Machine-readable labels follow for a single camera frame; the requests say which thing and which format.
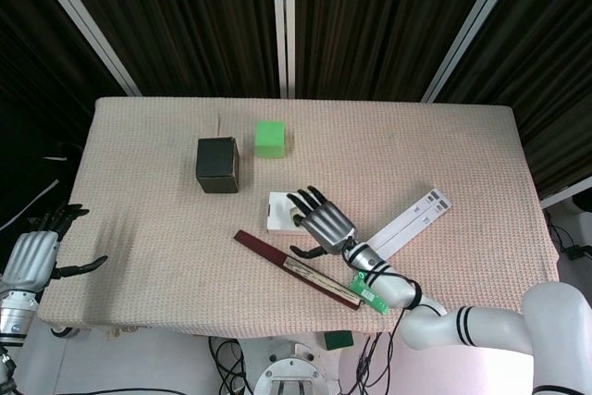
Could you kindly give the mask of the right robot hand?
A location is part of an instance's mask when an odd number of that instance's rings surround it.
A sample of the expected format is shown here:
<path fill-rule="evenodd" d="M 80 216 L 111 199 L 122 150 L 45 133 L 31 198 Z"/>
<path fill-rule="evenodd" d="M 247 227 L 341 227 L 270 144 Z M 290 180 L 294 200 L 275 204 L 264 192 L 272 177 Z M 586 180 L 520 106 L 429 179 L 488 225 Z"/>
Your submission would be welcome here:
<path fill-rule="evenodd" d="M 313 259 L 325 254 L 341 254 L 355 241 L 357 228 L 325 195 L 313 186 L 298 189 L 287 197 L 298 207 L 303 216 L 300 227 L 317 241 L 318 246 L 303 251 L 295 245 L 290 250 L 303 259 Z"/>

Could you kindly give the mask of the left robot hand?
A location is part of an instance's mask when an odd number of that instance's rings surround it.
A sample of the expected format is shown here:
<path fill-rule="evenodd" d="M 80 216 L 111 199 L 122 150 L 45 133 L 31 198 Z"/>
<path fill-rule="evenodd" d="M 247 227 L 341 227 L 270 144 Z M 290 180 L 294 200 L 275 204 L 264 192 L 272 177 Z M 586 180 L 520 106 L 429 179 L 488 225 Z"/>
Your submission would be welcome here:
<path fill-rule="evenodd" d="M 62 203 L 53 212 L 33 218 L 31 230 L 18 237 L 0 276 L 0 294 L 10 291 L 38 294 L 51 280 L 85 275 L 103 265 L 107 255 L 85 265 L 56 263 L 61 241 L 72 224 L 89 213 L 82 204 Z"/>

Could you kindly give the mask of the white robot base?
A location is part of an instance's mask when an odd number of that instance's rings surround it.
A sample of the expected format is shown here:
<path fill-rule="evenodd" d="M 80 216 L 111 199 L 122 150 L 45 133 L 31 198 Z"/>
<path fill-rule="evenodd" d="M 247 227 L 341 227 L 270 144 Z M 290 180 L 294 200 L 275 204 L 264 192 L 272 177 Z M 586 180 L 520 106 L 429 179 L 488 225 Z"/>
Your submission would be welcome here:
<path fill-rule="evenodd" d="M 338 395 L 341 351 L 316 334 L 245 339 L 241 343 L 253 395 Z"/>

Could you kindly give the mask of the white cardboard box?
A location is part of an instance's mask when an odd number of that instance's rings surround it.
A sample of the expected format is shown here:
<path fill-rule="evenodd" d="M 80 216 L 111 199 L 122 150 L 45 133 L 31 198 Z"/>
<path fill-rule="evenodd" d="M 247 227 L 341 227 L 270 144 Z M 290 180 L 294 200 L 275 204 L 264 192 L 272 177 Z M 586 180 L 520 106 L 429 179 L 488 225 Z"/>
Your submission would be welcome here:
<path fill-rule="evenodd" d="M 305 228 L 295 227 L 292 223 L 290 209 L 293 206 L 296 205 L 287 197 L 286 192 L 271 191 L 269 193 L 266 220 L 266 229 L 268 233 L 284 235 L 307 234 Z"/>

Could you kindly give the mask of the white striped long box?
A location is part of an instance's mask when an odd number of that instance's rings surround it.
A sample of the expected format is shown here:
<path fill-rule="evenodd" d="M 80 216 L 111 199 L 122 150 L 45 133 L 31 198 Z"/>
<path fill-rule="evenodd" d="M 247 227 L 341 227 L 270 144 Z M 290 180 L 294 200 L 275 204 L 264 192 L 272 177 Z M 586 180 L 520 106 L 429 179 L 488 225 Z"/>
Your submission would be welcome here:
<path fill-rule="evenodd" d="M 439 189 L 433 189 L 395 217 L 367 244 L 387 260 L 451 208 L 452 202 Z"/>

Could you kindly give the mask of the black cardboard box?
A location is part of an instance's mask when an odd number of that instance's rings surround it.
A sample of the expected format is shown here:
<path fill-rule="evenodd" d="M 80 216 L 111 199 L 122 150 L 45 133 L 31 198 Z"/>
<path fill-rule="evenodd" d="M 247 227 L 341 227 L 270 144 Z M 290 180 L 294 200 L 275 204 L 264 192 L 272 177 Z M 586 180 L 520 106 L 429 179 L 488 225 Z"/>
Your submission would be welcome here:
<path fill-rule="evenodd" d="M 201 138 L 195 177 L 205 193 L 239 192 L 240 155 L 233 137 Z"/>

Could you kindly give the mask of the dark red book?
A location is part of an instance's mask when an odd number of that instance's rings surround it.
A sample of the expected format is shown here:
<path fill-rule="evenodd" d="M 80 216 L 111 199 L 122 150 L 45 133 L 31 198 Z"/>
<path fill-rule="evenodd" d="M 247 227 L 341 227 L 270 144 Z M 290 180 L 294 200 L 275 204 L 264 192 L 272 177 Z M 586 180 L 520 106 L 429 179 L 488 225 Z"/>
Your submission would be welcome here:
<path fill-rule="evenodd" d="M 272 245 L 261 241 L 244 230 L 239 230 L 233 239 L 250 251 L 263 257 L 269 263 L 282 269 L 289 275 L 297 278 L 307 286 L 325 294 L 332 300 L 339 302 L 356 311 L 362 304 L 361 297 L 336 280 L 313 269 L 305 263 L 297 260 Z"/>

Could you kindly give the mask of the green foil packet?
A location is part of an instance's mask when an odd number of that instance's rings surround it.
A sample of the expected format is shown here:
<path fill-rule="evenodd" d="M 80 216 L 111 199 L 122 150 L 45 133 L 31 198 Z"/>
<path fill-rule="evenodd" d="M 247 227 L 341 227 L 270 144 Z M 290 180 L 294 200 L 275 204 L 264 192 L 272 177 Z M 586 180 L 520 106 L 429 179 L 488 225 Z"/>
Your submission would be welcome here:
<path fill-rule="evenodd" d="M 389 307 L 386 303 L 365 283 L 365 273 L 357 272 L 352 278 L 349 289 L 357 294 L 361 300 L 381 315 L 386 315 L 389 312 Z"/>

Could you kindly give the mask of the pink waffle tablecloth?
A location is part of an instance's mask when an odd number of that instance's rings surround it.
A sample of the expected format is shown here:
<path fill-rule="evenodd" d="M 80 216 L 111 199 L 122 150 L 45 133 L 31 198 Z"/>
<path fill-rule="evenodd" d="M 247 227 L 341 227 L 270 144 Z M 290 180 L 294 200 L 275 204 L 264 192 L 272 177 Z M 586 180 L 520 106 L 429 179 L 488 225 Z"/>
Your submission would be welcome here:
<path fill-rule="evenodd" d="M 256 123 L 285 124 L 285 155 L 254 154 Z M 239 192 L 205 193 L 201 138 L 233 137 Z M 97 100 L 57 262 L 107 255 L 96 271 L 53 282 L 40 318 L 68 327 L 164 327 L 226 338 L 387 330 L 393 315 L 356 311 L 237 243 L 245 230 L 287 251 L 307 235 L 266 229 L 271 191 L 315 186 L 372 237 L 432 189 L 452 208 L 392 258 L 448 309 L 516 310 L 557 278 L 511 109 L 485 105 L 255 98 Z"/>

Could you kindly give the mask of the green foam cube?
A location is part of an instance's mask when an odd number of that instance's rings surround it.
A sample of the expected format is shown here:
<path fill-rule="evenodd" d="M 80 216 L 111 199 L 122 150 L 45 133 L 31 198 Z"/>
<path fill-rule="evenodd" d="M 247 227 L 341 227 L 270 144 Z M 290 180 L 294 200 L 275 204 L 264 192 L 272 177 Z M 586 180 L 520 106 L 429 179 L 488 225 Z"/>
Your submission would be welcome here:
<path fill-rule="evenodd" d="M 285 155 L 285 124 L 260 120 L 255 126 L 254 154 L 259 158 L 277 159 Z"/>

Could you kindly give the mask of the small green block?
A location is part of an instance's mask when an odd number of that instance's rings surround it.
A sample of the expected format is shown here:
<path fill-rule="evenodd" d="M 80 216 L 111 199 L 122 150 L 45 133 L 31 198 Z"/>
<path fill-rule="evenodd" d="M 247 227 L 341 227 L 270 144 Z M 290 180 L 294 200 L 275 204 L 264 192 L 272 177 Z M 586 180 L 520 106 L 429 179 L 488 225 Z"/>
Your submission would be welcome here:
<path fill-rule="evenodd" d="M 327 351 L 348 348 L 354 344 L 353 335 L 350 330 L 328 331 L 323 334 L 323 339 Z"/>

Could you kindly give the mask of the dark pleated curtain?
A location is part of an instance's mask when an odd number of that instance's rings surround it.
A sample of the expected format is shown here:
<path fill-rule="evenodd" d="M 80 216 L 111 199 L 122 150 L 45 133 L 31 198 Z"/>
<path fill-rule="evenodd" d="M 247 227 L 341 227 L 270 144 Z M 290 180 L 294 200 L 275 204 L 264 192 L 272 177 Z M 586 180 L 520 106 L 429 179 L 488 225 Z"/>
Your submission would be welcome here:
<path fill-rule="evenodd" d="M 144 95 L 280 95 L 274 0 L 81 0 Z M 295 93 L 417 102 L 476 0 L 295 0 Z M 120 96 L 57 0 L 0 0 L 0 199 Z M 437 95 L 512 109 L 540 195 L 592 177 L 592 0 L 499 0 Z"/>

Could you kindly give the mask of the white metal frame post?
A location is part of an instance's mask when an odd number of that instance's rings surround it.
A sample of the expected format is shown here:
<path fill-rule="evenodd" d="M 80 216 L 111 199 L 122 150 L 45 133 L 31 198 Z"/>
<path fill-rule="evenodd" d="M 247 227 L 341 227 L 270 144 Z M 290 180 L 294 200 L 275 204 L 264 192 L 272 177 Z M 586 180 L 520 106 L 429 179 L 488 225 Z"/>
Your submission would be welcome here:
<path fill-rule="evenodd" d="M 141 96 L 141 90 L 118 57 L 82 0 L 56 0 L 74 26 L 128 96 Z"/>
<path fill-rule="evenodd" d="M 274 0 L 281 98 L 296 96 L 296 0 Z"/>
<path fill-rule="evenodd" d="M 434 103 L 499 0 L 475 0 L 420 102 Z"/>

